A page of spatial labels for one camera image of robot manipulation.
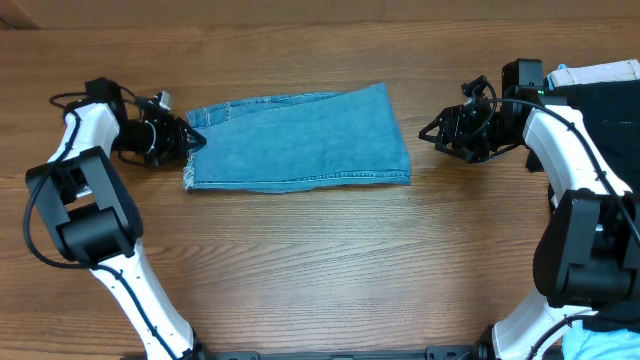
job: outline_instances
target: table surface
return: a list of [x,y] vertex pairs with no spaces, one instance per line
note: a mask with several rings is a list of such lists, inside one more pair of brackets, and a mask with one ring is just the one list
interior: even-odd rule
[[[545,70],[635,58],[634,19],[0,32],[0,358],[118,359],[142,345],[87,271],[31,256],[24,174],[64,131],[49,96],[99,76],[174,111],[251,96],[386,82],[411,186],[288,195],[182,190],[182,169],[114,160],[145,246],[179,312],[217,351],[420,349],[470,343],[532,288],[549,220],[544,174],[517,149],[468,165],[418,131],[463,101],[460,84],[540,58]],[[56,256],[39,216],[33,236]]]

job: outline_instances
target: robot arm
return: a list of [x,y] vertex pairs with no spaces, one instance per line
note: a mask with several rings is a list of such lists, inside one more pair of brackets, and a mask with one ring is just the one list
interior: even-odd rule
[[[166,143],[159,144],[153,135],[160,131],[166,134],[170,121],[156,122],[158,129],[150,124],[128,123],[126,113],[121,112],[124,104],[117,84],[98,79],[93,85],[89,82],[87,90],[95,89],[96,84],[113,91],[90,96],[65,109],[67,130],[60,147],[48,164],[28,171],[27,184],[33,193],[51,167],[64,156],[45,179],[36,199],[60,254],[90,269],[113,294],[138,332],[147,359],[210,359],[153,273],[140,239],[142,220],[107,156],[112,147],[118,147],[144,150],[146,159],[151,159],[154,143],[156,156],[160,155],[158,148],[164,149],[163,158],[181,156],[183,154],[175,152],[186,148],[179,142],[183,139],[182,133],[188,133],[187,128],[179,131],[181,137],[170,139],[174,142],[172,148]],[[162,119],[158,113],[165,115],[165,120],[170,117],[165,96],[165,101],[155,99],[157,108],[145,111],[146,117]],[[173,149],[174,153],[166,154],[170,152],[167,149]],[[160,162],[156,158],[150,164]],[[93,195],[93,204],[67,211],[65,205],[88,194]]]
[[[483,96],[486,87],[495,92],[481,76],[462,85],[469,97],[467,104],[445,109],[420,132],[420,138],[435,143],[436,150],[470,163],[526,145],[533,154],[530,159],[539,160],[556,194],[556,210],[533,261],[536,288],[506,319],[495,324],[491,342],[486,344],[490,353],[502,360],[542,358],[568,330],[565,319],[595,315],[640,300],[640,246],[614,201],[621,197],[629,213],[639,214],[640,200],[606,164],[585,129],[583,114],[568,106],[562,93],[550,92],[543,79],[539,60],[508,64],[503,68],[503,99]],[[504,103],[500,112],[490,107],[496,102]],[[575,130],[549,112],[525,104],[550,110]],[[438,129],[437,135],[429,135],[434,129]],[[576,132],[584,138],[615,194],[594,170],[593,159]]]

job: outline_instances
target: white cloth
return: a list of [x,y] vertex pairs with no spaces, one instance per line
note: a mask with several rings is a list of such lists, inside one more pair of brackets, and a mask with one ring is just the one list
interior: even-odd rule
[[640,64],[638,60],[625,60],[582,68],[559,69],[553,71],[550,78],[554,87],[638,80]]

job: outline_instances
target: folded jeans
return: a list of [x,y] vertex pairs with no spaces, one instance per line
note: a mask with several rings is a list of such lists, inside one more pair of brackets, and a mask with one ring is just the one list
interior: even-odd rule
[[283,193],[411,182],[409,153],[384,84],[236,100],[187,117],[207,144],[190,153],[186,190]]

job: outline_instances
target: black cable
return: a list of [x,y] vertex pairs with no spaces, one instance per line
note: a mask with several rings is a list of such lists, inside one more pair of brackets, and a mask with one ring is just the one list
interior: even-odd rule
[[520,144],[509,145],[506,148],[501,149],[499,151],[496,151],[495,153],[491,154],[490,156],[487,156],[486,158],[483,158],[481,162],[486,162],[486,161],[489,161],[489,160],[493,160],[493,159],[497,158],[498,156],[506,153],[507,151],[511,151],[511,150],[517,148],[518,146],[520,146]]
[[158,340],[158,342],[160,343],[160,345],[162,345],[162,347],[167,352],[167,354],[169,354],[169,357],[171,358],[171,360],[178,360],[178,358],[171,351],[171,348],[169,347],[169,345],[164,341],[162,336],[160,336],[160,334],[158,333],[158,329],[155,326],[153,326],[153,324],[151,323],[151,320],[149,320],[149,317],[144,312],[144,309],[142,308],[142,305],[140,304],[140,300],[138,300],[138,297],[133,292],[133,289],[131,289],[131,287],[129,286],[129,283],[127,283],[127,280],[125,280],[124,277],[122,277],[122,273],[121,272],[117,272],[116,270],[114,270],[114,269],[112,269],[112,268],[110,268],[108,266],[104,266],[104,265],[96,265],[92,269],[94,269],[94,270],[104,270],[104,271],[110,273],[111,275],[113,275],[116,278],[116,280],[120,281],[122,286],[124,286],[125,290],[127,290],[127,293],[129,293],[129,296],[131,297],[131,300],[133,301],[133,304],[136,306],[136,309],[138,309],[138,312],[140,313],[140,316],[142,317],[142,320],[144,320],[144,323],[149,328],[149,332],[151,333],[151,336],[155,337],[156,340]]
[[[487,87],[489,88],[489,91],[491,91],[491,100],[496,100],[498,98],[498,96],[496,95],[496,90],[493,88],[493,85],[491,85],[491,83],[489,83],[487,81]],[[489,103],[493,103],[493,107],[491,108],[491,113],[489,114],[489,116],[487,117],[487,120],[484,121],[484,123],[482,123],[482,125],[480,125],[480,127],[478,127],[477,129],[475,129],[471,135],[465,137],[464,141],[469,141],[472,140],[474,137],[476,137],[478,134],[480,134],[480,132],[487,126],[489,125],[489,123],[491,122],[491,120],[493,119],[493,116],[496,113],[496,108],[498,107],[498,103],[497,102],[489,102]]]
[[47,258],[42,255],[40,251],[33,244],[33,239],[31,238],[31,213],[33,212],[33,207],[35,206],[36,200],[38,199],[38,195],[40,195],[40,191],[44,187],[44,183],[49,179],[51,174],[53,174],[60,163],[67,157],[69,151],[73,148],[73,142],[76,140],[76,136],[78,136],[78,130],[80,129],[80,116],[72,110],[70,114],[73,114],[76,118],[76,126],[73,127],[73,132],[71,132],[71,136],[69,137],[69,141],[67,142],[64,151],[56,158],[56,160],[49,166],[44,175],[40,178],[36,187],[33,189],[33,192],[29,196],[29,201],[27,202],[27,208],[24,211],[24,217],[22,219],[22,233],[24,235],[24,241],[27,244],[27,247],[31,251],[31,253],[38,258],[38,260],[43,263],[53,266],[60,269],[86,269],[86,266],[80,264],[69,264],[69,263],[61,263]]
[[[607,175],[605,174],[605,172],[600,167],[600,163],[598,162],[598,159],[596,158],[595,154],[593,153],[593,150],[591,150],[591,147],[589,146],[589,143],[584,138],[582,133],[580,133],[580,131],[578,131],[576,129],[575,124],[573,124],[569,120],[565,119],[564,117],[562,117],[560,114],[556,113],[555,111],[549,110],[549,109],[547,109],[546,107],[544,107],[542,105],[539,105],[539,104],[536,104],[536,103],[532,103],[530,101],[518,100],[518,99],[491,99],[491,100],[487,100],[487,102],[489,102],[489,103],[499,103],[499,102],[501,102],[501,103],[512,103],[512,104],[520,104],[520,105],[531,106],[531,107],[536,108],[536,109],[538,109],[538,110],[540,110],[540,111],[542,111],[542,112],[544,112],[546,114],[549,114],[549,115],[553,116],[556,120],[560,121],[569,130],[571,130],[571,132],[573,132],[573,134],[576,136],[576,138],[578,138],[578,141],[580,141],[580,144],[584,148],[584,151],[587,153],[587,157],[591,161],[591,164],[593,166],[593,169],[595,170],[596,176],[598,177],[600,182],[602,182],[602,185],[605,187],[605,189],[609,192],[609,195],[613,198],[613,201],[615,202],[616,207],[618,208],[618,210],[620,210],[620,213],[622,214],[622,218],[624,219],[625,223],[629,227],[629,231],[631,232],[633,237],[636,238],[636,241],[640,245],[640,233],[638,233],[638,229],[636,228],[636,225],[633,222],[633,219],[631,218],[631,215],[629,215],[629,212],[627,211],[627,208],[622,203],[622,199],[618,196],[618,193],[613,189],[613,186],[611,186],[611,183],[609,183],[609,180],[607,180]],[[484,103],[470,104],[470,105],[467,105],[467,107],[468,108],[474,108],[474,107],[478,107],[478,106],[482,106],[482,105],[484,105]]]
[[73,93],[62,93],[58,95],[53,95],[52,97],[49,98],[49,104],[64,110],[67,105],[60,104],[59,102],[56,102],[56,100],[62,99],[65,97],[70,97],[70,96],[87,96],[87,93],[73,92]]
[[549,330],[547,330],[544,334],[542,334],[540,339],[538,339],[538,341],[536,341],[536,343],[531,347],[531,352],[529,353],[529,356],[527,356],[527,360],[533,360],[533,358],[535,358],[536,355],[538,354],[538,350],[540,350],[540,347],[542,346],[542,344],[544,344],[551,336],[553,336],[553,334],[555,334],[556,331],[562,329],[564,326],[570,326],[571,323],[574,321],[586,320],[586,319],[592,318],[593,316],[594,315],[571,315],[571,316],[565,317],[564,320],[553,325]]
[[[53,106],[62,107],[64,109],[65,106],[55,102],[56,99],[60,99],[60,98],[67,97],[67,96],[81,96],[81,95],[86,95],[86,94],[85,93],[66,93],[66,94],[54,95],[51,98],[49,98],[49,103],[51,103]],[[38,180],[38,183],[36,184],[35,188],[33,189],[33,192],[29,196],[29,200],[27,201],[27,207],[26,207],[26,209],[24,211],[24,217],[22,219],[22,232],[23,232],[23,235],[24,235],[25,244],[27,245],[27,248],[29,248],[29,251],[38,260],[42,261],[43,263],[45,263],[45,264],[47,264],[49,266],[52,266],[52,267],[55,267],[55,268],[60,268],[60,269],[89,269],[89,268],[93,268],[93,269],[96,269],[96,270],[104,270],[104,271],[107,271],[107,272],[111,273],[116,278],[116,280],[120,281],[120,283],[122,283],[122,286],[124,286],[124,288],[127,290],[127,293],[131,297],[131,300],[133,301],[134,305],[136,306],[136,309],[140,313],[140,317],[142,317],[142,319],[144,320],[145,324],[149,328],[149,332],[151,333],[151,335],[158,340],[158,342],[160,343],[160,345],[162,345],[162,347],[167,352],[167,354],[169,355],[171,360],[178,360],[178,358],[171,351],[171,348],[169,347],[169,345],[162,338],[162,336],[160,336],[160,334],[158,333],[157,328],[155,326],[153,326],[153,324],[151,323],[151,320],[149,320],[149,317],[147,316],[147,314],[145,313],[144,309],[142,308],[142,305],[140,304],[140,300],[138,300],[138,297],[133,292],[133,289],[131,289],[131,287],[129,286],[127,281],[122,277],[122,274],[120,274],[116,270],[114,270],[114,269],[112,269],[110,267],[104,266],[104,265],[96,265],[94,267],[90,267],[90,266],[85,265],[85,264],[62,263],[62,262],[58,262],[58,261],[55,261],[55,260],[51,260],[51,259],[47,258],[46,256],[44,256],[40,251],[38,251],[38,249],[36,248],[35,244],[33,243],[33,239],[31,238],[31,215],[33,213],[33,208],[35,206],[36,200],[38,199],[38,196],[40,195],[40,192],[42,191],[42,188],[44,187],[45,182],[60,167],[60,164],[64,161],[64,159],[67,157],[67,155],[69,155],[69,152],[73,149],[73,144],[74,144],[74,142],[76,140],[76,137],[78,136],[78,131],[80,130],[80,122],[82,121],[80,116],[78,115],[78,113],[75,110],[71,110],[71,111],[69,111],[69,113],[73,114],[73,116],[76,119],[76,124],[73,127],[73,131],[71,132],[71,136],[69,137],[69,141],[65,144],[65,148],[62,151],[62,153],[53,161],[53,163],[49,166],[49,168],[46,170],[46,172],[42,175],[40,180]]]
[[133,104],[136,105],[136,107],[138,108],[138,118],[137,119],[129,119],[130,121],[139,121],[142,120],[142,108],[140,106],[138,106],[138,104],[136,103],[136,101],[138,100],[138,97],[136,96],[136,94],[133,93],[133,91],[127,89],[124,86],[120,86],[121,90],[126,91],[129,95],[131,95],[131,97],[133,98],[133,101],[130,100],[126,100],[123,99],[124,102],[128,103],[128,104]]

